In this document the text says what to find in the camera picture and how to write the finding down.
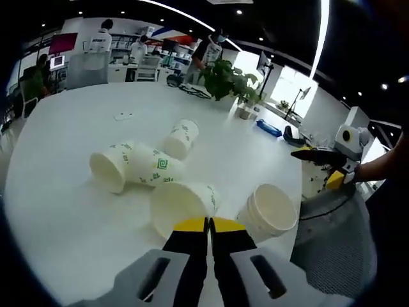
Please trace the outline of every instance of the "cable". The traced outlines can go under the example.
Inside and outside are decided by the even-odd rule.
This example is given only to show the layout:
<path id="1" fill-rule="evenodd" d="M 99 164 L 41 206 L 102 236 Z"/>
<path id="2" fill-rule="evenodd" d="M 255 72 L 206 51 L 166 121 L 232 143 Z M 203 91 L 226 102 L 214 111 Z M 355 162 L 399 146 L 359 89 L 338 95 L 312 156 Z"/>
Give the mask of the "cable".
<path id="1" fill-rule="evenodd" d="M 300 219 L 300 221 L 308 221 L 309 219 L 315 219 L 317 217 L 321 217 L 321 216 L 326 216 L 330 213 L 333 213 L 333 211 L 338 210 L 339 208 L 341 208 L 343 205 L 345 205 L 348 201 L 350 201 L 352 199 L 353 195 L 348 197 L 346 200 L 344 200 L 340 205 L 336 206 L 335 208 L 329 210 L 326 213 L 321 213 L 321 214 L 317 214 L 316 216 L 309 216 L 309 217 L 305 217 L 303 219 Z"/>

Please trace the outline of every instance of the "paper cup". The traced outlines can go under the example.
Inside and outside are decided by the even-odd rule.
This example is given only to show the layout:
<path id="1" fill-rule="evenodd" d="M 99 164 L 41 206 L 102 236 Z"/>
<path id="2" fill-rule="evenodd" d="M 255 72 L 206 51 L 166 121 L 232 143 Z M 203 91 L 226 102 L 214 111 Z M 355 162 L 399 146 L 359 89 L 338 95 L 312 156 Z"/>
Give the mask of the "paper cup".
<path id="1" fill-rule="evenodd" d="M 187 219 L 212 217 L 219 205 L 219 194 L 211 185 L 170 182 L 152 192 L 151 221 L 158 233 L 167 239 L 176 224 Z"/>
<path id="2" fill-rule="evenodd" d="M 183 160 L 198 135 L 199 128 L 196 123 L 191 120 L 180 120 L 165 138 L 163 150 L 171 157 Z"/>
<path id="3" fill-rule="evenodd" d="M 93 153 L 89 166 L 96 181 L 112 193 L 122 192 L 125 182 L 158 186 L 185 176 L 185 165 L 179 160 L 132 141 Z"/>
<path id="4" fill-rule="evenodd" d="M 139 143 L 132 150 L 127 177 L 129 181 L 156 187 L 164 182 L 182 180 L 185 177 L 185 165 L 159 150 Z"/>
<path id="5" fill-rule="evenodd" d="M 237 221 L 246 227 L 255 243 L 260 243 L 292 229 L 297 218 L 287 194 L 274 185 L 263 184 L 249 196 Z"/>
<path id="6" fill-rule="evenodd" d="M 111 145 L 103 153 L 93 153 L 89 166 L 97 182 L 112 193 L 120 193 L 127 181 L 127 169 L 134 142 Z"/>

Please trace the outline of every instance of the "black ceiling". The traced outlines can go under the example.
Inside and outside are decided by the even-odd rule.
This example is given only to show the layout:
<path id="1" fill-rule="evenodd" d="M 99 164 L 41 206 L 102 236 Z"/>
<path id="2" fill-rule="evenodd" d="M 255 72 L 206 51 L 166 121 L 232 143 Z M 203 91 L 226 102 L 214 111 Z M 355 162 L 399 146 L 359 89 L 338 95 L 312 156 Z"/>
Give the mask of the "black ceiling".
<path id="1" fill-rule="evenodd" d="M 61 27 L 65 19 L 78 17 L 119 17 L 163 24 L 197 37 L 209 33 L 202 25 L 175 12 L 137 0 L 49 0 L 35 1 L 35 14 L 27 15 L 31 27 L 21 27 L 27 37 Z M 212 5 L 206 0 L 158 0 L 202 20 L 214 28 L 222 27 L 232 40 L 256 43 L 288 54 L 312 65 L 320 28 L 320 0 L 254 0 L 254 4 Z M 359 6 L 353 2 L 365 3 Z M 318 70 L 329 82 L 316 76 L 320 86 L 346 103 L 360 105 L 377 120 L 399 123 L 404 107 L 402 89 L 397 80 L 409 75 L 405 61 L 403 35 L 409 24 L 409 1 L 405 0 L 331 0 L 327 38 Z M 240 45 L 243 50 L 260 51 Z M 309 69 L 285 57 L 274 58 L 278 64 L 291 65 L 309 74 Z M 387 91 L 382 83 L 389 84 Z"/>

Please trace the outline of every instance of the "black device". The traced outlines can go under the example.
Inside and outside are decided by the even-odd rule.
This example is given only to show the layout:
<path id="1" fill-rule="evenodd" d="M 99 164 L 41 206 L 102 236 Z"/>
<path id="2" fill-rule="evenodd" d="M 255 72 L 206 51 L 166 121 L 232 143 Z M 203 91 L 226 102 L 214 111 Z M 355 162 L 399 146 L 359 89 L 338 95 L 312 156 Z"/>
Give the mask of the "black device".
<path id="1" fill-rule="evenodd" d="M 311 87 L 305 89 L 305 91 L 303 91 L 301 88 L 299 89 L 298 94 L 296 95 L 296 97 L 295 97 L 293 103 L 291 104 L 291 107 L 289 107 L 289 109 L 288 109 L 288 112 L 287 112 L 287 114 L 286 114 L 286 117 L 284 117 L 284 120 L 287 119 L 289 113 L 292 112 L 292 109 L 293 109 L 293 108 L 295 109 L 295 103 L 297 102 L 298 96 L 302 93 L 302 95 L 301 95 L 301 97 L 300 97 L 300 100 L 304 100 L 304 99 L 306 98 L 306 96 L 308 95 L 310 89 L 311 89 Z"/>

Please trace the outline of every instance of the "white cabinet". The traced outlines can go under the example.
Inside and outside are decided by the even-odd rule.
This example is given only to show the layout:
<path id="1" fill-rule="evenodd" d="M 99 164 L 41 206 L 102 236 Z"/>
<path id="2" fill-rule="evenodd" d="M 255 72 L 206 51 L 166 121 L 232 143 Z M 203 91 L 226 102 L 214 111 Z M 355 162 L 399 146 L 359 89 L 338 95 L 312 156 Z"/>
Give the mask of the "white cabinet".
<path id="1" fill-rule="evenodd" d="M 109 67 L 108 82 L 125 82 L 127 76 L 127 67 Z"/>

